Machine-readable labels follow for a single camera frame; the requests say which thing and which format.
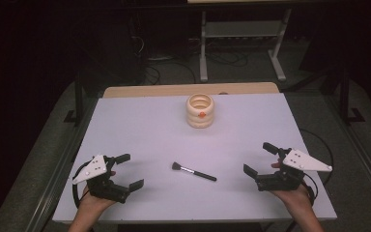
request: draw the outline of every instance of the brush bristles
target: brush bristles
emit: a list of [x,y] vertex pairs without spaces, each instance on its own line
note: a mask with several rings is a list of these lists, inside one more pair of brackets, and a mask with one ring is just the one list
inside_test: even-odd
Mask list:
[[182,167],[178,163],[173,162],[172,168],[173,168],[173,170],[180,170]]

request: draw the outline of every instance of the makeup brush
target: makeup brush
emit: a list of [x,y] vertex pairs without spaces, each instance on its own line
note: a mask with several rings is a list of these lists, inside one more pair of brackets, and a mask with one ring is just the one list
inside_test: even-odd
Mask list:
[[181,165],[179,165],[178,163],[174,162],[173,163],[173,166],[172,166],[173,170],[183,170],[183,171],[187,171],[189,173],[192,173],[196,176],[199,176],[199,177],[203,177],[203,178],[206,178],[206,179],[209,179],[210,181],[216,181],[216,177],[212,177],[210,175],[207,175],[207,174],[204,174],[202,172],[198,172],[198,171],[194,171],[194,170],[191,170],[191,169],[188,169],[186,167],[182,167]]

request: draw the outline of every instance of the human hand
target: human hand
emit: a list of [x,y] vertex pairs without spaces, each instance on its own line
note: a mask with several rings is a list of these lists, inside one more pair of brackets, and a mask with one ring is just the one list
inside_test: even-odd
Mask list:
[[[280,165],[281,160],[278,159],[278,162],[271,164],[271,167],[279,168]],[[305,186],[300,185],[296,190],[273,190],[271,193],[284,203],[302,231],[324,231],[312,209],[309,193]]]
[[69,232],[74,231],[89,231],[93,225],[98,221],[101,214],[110,206],[114,205],[116,201],[98,198],[90,194],[89,188],[86,186],[83,190],[83,197],[80,200],[79,208],[74,217]]

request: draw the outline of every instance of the white table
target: white table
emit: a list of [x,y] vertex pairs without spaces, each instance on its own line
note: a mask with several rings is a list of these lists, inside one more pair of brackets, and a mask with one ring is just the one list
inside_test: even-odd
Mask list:
[[[100,99],[77,154],[71,175],[53,220],[70,223],[76,213],[71,177],[97,154],[131,160],[113,168],[115,184],[128,186],[140,179],[145,185],[126,204],[107,209],[100,222],[252,222],[289,219],[282,202],[258,191],[243,173],[246,163],[260,175],[275,171],[277,157],[262,149],[264,142],[307,152],[283,94],[212,95],[214,123],[194,129],[186,122],[188,96]],[[212,182],[172,163],[207,173]],[[336,213],[316,172],[308,172],[319,187],[314,210],[319,219]],[[85,184],[79,184],[79,194]]]

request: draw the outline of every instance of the black cable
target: black cable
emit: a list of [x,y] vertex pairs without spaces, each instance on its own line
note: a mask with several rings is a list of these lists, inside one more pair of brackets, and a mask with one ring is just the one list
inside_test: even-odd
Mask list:
[[306,173],[304,173],[305,174],[305,176],[307,176],[309,179],[311,179],[311,181],[313,182],[313,184],[314,184],[314,186],[315,186],[315,190],[316,190],[316,192],[315,192],[315,196],[312,196],[311,195],[311,204],[313,205],[313,202],[315,201],[315,199],[318,197],[318,193],[319,193],[319,190],[318,190],[318,186],[316,185],[316,183],[315,183],[315,181],[312,179],[312,177],[310,177],[308,174],[306,174]]
[[178,65],[178,66],[182,66],[182,67],[186,68],[187,70],[189,70],[189,72],[191,73],[192,78],[193,78],[193,83],[194,84],[197,83],[197,78],[194,74],[194,71],[189,66],[187,66],[185,64],[178,63],[178,62],[158,62],[158,63],[155,63],[155,64],[150,64],[149,67],[157,66],[157,65]]
[[[147,71],[147,69],[151,69],[151,70],[155,71],[157,73],[157,75],[152,75],[151,73],[149,73],[149,71]],[[149,76],[151,76],[155,79],[155,81],[152,81],[147,77],[147,80],[149,80],[152,85],[156,85],[156,84],[160,83],[161,74],[160,74],[158,69],[147,66],[146,69],[145,69],[145,73],[146,73],[146,75],[149,75]]]
[[315,137],[317,137],[324,145],[325,147],[327,147],[328,149],[328,153],[329,153],[329,158],[330,158],[330,166],[332,166],[332,171],[329,172],[327,178],[323,181],[323,185],[325,186],[328,181],[330,180],[330,177],[332,176],[332,172],[333,172],[333,167],[334,167],[334,163],[333,163],[333,152],[332,150],[330,149],[329,145],[327,144],[327,142],[322,138],[320,137],[318,134],[314,133],[314,132],[311,132],[309,130],[305,130],[305,129],[300,129],[300,131],[304,131],[304,132],[307,132],[307,133],[310,133],[312,135],[314,135]]

